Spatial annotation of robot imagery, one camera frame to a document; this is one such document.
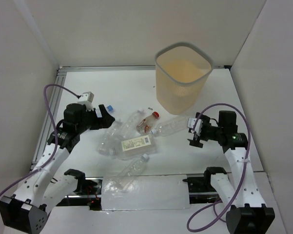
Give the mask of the red cap dirty bottle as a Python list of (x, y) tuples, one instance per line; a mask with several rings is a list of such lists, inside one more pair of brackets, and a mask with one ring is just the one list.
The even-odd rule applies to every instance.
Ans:
[(151, 115), (144, 118), (137, 126), (136, 130), (141, 135), (145, 135), (150, 132), (151, 128), (155, 124), (155, 122), (159, 119), (158, 112), (152, 112)]

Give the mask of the blue cap labelled bottle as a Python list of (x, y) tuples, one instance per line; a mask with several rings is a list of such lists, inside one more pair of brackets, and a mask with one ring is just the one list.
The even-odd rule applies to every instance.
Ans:
[(107, 110), (108, 113), (113, 113), (115, 111), (114, 108), (111, 105), (108, 105), (106, 107), (106, 110)]

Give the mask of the white front cover panel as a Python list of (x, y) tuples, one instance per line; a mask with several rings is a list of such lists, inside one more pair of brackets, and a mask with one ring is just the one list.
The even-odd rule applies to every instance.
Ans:
[(180, 210), (190, 207), (186, 175), (110, 176), (102, 181), (104, 211)]

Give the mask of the square bottle beige label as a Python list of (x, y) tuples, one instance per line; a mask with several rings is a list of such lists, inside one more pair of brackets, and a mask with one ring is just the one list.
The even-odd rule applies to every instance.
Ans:
[(107, 152), (120, 160), (130, 160), (143, 154), (156, 152), (156, 143), (152, 135), (139, 136), (127, 140), (115, 139)]

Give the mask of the clear bottle white cap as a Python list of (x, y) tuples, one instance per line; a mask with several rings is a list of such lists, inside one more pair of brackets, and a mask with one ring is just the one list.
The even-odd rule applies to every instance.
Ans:
[(165, 137), (177, 132), (180, 132), (187, 128), (188, 117), (175, 117), (165, 122), (159, 123), (154, 129), (151, 130), (151, 133), (155, 137)]

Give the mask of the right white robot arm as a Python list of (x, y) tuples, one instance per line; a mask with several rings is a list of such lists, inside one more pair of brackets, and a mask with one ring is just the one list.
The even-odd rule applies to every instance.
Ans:
[(238, 132), (236, 112), (219, 111), (216, 126), (210, 117), (196, 114), (189, 118), (189, 132), (193, 133), (190, 145), (202, 148), (203, 141), (217, 142), (223, 150), (233, 181), (222, 167), (208, 167), (204, 172), (203, 186), (216, 191), (225, 212), (226, 226), (231, 234), (264, 234), (275, 219), (274, 209), (267, 207), (257, 186), (249, 157), (249, 142)]

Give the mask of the beige mesh waste bin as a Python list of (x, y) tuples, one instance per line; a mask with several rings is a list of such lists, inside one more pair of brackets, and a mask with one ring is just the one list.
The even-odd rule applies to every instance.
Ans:
[(171, 44), (155, 55), (156, 98), (170, 114), (179, 115), (192, 107), (214, 62), (189, 42)]

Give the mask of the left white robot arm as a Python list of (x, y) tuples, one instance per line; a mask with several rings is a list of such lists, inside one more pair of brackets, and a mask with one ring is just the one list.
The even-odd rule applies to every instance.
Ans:
[(52, 209), (65, 196), (71, 192), (79, 195), (86, 190), (85, 173), (76, 169), (68, 169), (52, 182), (59, 167), (79, 143), (80, 135), (87, 130), (107, 129), (114, 121), (103, 104), (92, 110), (85, 104), (67, 105), (63, 119), (51, 133), (29, 178), (11, 196), (0, 199), (3, 224), (27, 234), (39, 234)]

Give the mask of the clear crushed bottle left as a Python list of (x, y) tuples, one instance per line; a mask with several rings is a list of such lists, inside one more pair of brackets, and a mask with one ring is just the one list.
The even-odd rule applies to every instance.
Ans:
[(120, 120), (115, 120), (112, 125), (106, 129), (97, 147), (97, 152), (99, 154), (105, 156), (109, 155), (109, 148), (115, 138), (114, 135), (119, 131), (121, 126), (122, 122)]

